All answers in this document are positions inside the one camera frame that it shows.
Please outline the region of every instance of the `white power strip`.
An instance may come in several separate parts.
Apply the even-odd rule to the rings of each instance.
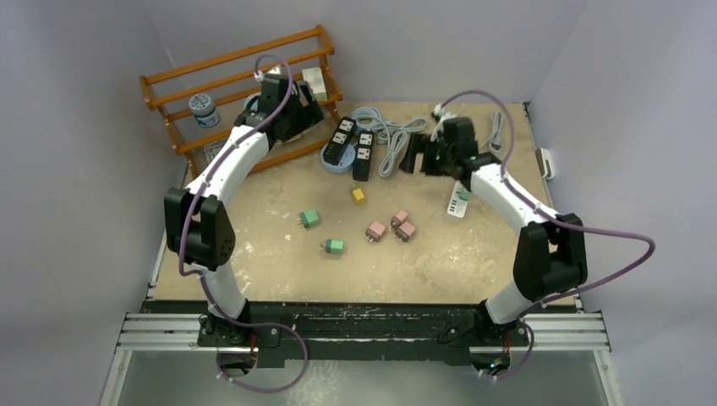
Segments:
[[[306,83],[309,84],[316,101],[325,102],[326,85],[324,85],[324,76],[321,74],[321,68],[302,69],[301,75],[303,75]]]
[[[465,189],[461,182],[456,181],[456,184],[453,186],[453,192],[451,193],[451,201],[448,202],[448,210],[446,211],[451,216],[463,218],[463,216],[466,215],[468,201],[461,199],[461,193]]]

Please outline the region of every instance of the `work surface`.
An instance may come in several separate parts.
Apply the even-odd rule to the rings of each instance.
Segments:
[[[402,123],[428,116],[435,104],[342,103],[339,113],[348,116],[355,107],[366,105]],[[508,108],[516,124],[508,170],[547,204],[523,106]],[[482,141],[490,133],[490,115],[498,108],[455,103],[449,110],[472,118]],[[327,138],[334,128],[326,120],[299,142]],[[507,142],[507,120],[502,133]],[[377,168],[386,146],[377,145],[375,151],[367,183],[354,183],[351,173],[328,173],[318,151],[246,178],[227,211],[237,240],[231,261],[238,286],[249,300],[478,303],[511,281],[517,236],[496,211],[474,196],[463,219],[450,217],[446,208],[452,178],[398,169],[380,178]],[[362,206],[353,203],[354,184],[365,193]],[[312,208],[320,214],[320,225],[297,225],[298,214]],[[391,234],[379,243],[365,240],[364,232],[374,220],[387,225],[400,210],[408,211],[418,229],[411,241],[397,241]],[[327,254],[320,247],[327,239],[345,241],[344,254]],[[155,298],[204,299],[196,278],[180,277],[177,267],[176,254],[165,250]]]

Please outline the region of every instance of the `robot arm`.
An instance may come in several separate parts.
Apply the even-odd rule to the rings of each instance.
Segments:
[[[223,162],[218,159],[212,161],[185,189],[172,188],[164,199],[167,247],[179,252],[184,219],[192,199],[201,191],[196,213],[193,213],[200,214],[200,218],[189,224],[184,262],[205,275],[212,298],[234,319],[242,314],[246,298],[238,289],[229,261],[234,250],[235,234],[224,202],[232,200],[251,168],[264,158],[270,148],[294,138],[324,118],[305,82],[294,82],[291,90],[288,87],[288,77],[279,69],[263,76],[261,94],[251,103],[256,105],[256,109],[247,109],[237,117],[227,142],[217,155],[223,156],[231,150]],[[291,95],[286,106],[265,127],[265,132],[257,132],[238,144],[253,127],[277,109],[287,90],[291,91]],[[306,106],[300,100],[299,91],[304,94]],[[208,173],[213,173],[209,182]],[[210,312],[222,317],[213,307],[210,307]]]
[[[479,153],[473,123],[469,118],[452,117],[440,121],[439,136],[426,151],[434,167],[424,168],[430,174],[451,175],[474,195],[487,201],[518,235],[513,280],[498,294],[480,304],[475,318],[479,334],[500,335],[514,327],[528,308],[549,295],[566,292],[585,283],[588,269],[585,261],[583,233],[559,228],[506,186],[506,180],[533,205],[548,215],[569,224],[582,225],[574,214],[562,216],[543,206],[509,173],[501,173],[501,161],[492,153]]]

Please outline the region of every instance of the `blue roll of tape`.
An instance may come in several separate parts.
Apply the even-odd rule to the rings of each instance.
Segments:
[[[346,150],[343,152],[343,156],[339,160],[338,165],[331,165],[329,162],[324,161],[324,151],[326,150],[326,145],[321,148],[321,153],[319,154],[319,159],[321,159],[321,166],[331,173],[346,173],[350,171],[351,165],[353,165],[353,160],[356,158],[356,149],[353,147],[353,145],[349,144],[346,147]]]

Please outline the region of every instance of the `wooden shelf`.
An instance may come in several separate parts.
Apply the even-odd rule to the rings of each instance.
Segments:
[[[172,143],[172,149],[175,153],[178,155],[183,155],[187,159],[187,163],[189,165],[189,169],[193,176],[197,176],[200,172],[200,168],[198,168],[197,161],[194,159],[194,153],[196,150],[204,147],[207,144],[210,144],[211,142],[215,142],[218,140],[225,139],[229,136],[231,133],[231,127],[228,129],[221,129],[217,130],[216,132],[212,134],[205,135],[198,140],[193,140],[190,142],[184,141],[184,137],[175,124],[178,120],[184,119],[184,118],[190,118],[192,117],[192,112],[185,108],[183,110],[178,110],[176,112],[169,112],[167,110],[167,104],[171,102],[180,101],[183,99],[189,99],[191,96],[201,93],[204,91],[210,91],[212,89],[219,89],[223,86],[230,85],[236,82],[239,82],[240,80],[246,80],[249,78],[252,78],[254,76],[254,72],[252,70],[248,70],[239,74],[233,74],[230,76],[226,76],[223,78],[218,78],[216,80],[209,81],[207,83],[204,83],[202,85],[197,85],[194,87],[191,87],[189,89],[185,89],[183,91],[178,91],[169,95],[165,96],[158,96],[154,89],[152,88],[153,85],[156,85],[157,83],[166,81],[166,80],[172,80],[179,78],[186,74],[191,74],[193,72],[198,72],[204,69],[212,68],[214,66],[217,66],[222,63],[227,63],[234,61],[236,59],[240,58],[246,58],[250,57],[252,55],[255,55],[260,52],[266,52],[273,48],[282,47],[287,44],[291,44],[298,41],[308,40],[312,37],[316,37],[318,39],[319,49],[316,49],[311,52],[306,52],[300,55],[292,56],[288,59],[286,59],[287,63],[290,65],[294,65],[296,63],[302,63],[305,61],[309,61],[312,59],[318,59],[319,66],[321,67],[321,72],[324,75],[324,81],[326,83],[326,95],[327,99],[326,101],[321,101],[319,104],[323,107],[325,107],[333,120],[338,124],[341,121],[341,116],[338,115],[336,102],[339,102],[343,100],[343,94],[341,92],[341,87],[336,81],[336,78],[334,77],[333,73],[331,72],[331,68],[329,67],[328,63],[328,55],[333,55],[334,53],[334,45],[333,41],[329,37],[328,33],[326,32],[326,29],[324,29],[323,26],[317,25],[315,28],[311,30],[301,31],[296,34],[292,34],[290,36],[284,36],[282,38],[278,38],[272,41],[264,42],[259,45],[254,45],[252,47],[246,47],[244,49],[239,49],[237,51],[229,52],[223,55],[219,55],[213,58],[206,59],[204,61],[199,61],[196,63],[190,63],[188,65],[171,69],[166,72],[162,72],[159,74],[153,74],[150,76],[140,76],[140,88],[142,90],[142,96],[145,99],[145,103],[147,104],[147,107],[150,110],[158,110],[162,119],[164,120],[165,126],[167,127],[167,134],[169,135],[169,140]],[[262,71],[267,71],[271,69],[276,64],[267,64],[260,66],[260,69]],[[301,74],[295,74],[293,76],[295,80],[301,80],[302,75]],[[239,100],[242,100],[246,98],[247,96],[250,96],[256,92],[260,91],[259,86],[254,86],[250,89],[239,91],[236,93],[232,93],[228,96],[218,97],[215,99],[215,104],[217,107],[226,105],[228,103],[236,102]],[[290,151],[285,155],[281,156],[274,156],[271,159],[264,160],[257,164],[255,170],[257,168],[264,168],[264,167],[270,167],[273,165],[276,165],[281,162],[285,162],[289,159],[293,159],[294,157],[301,156],[304,154],[307,154],[311,151],[316,151],[320,149],[324,144],[326,143],[325,140],[315,142],[313,144],[304,146],[302,148],[299,148],[295,151]]]

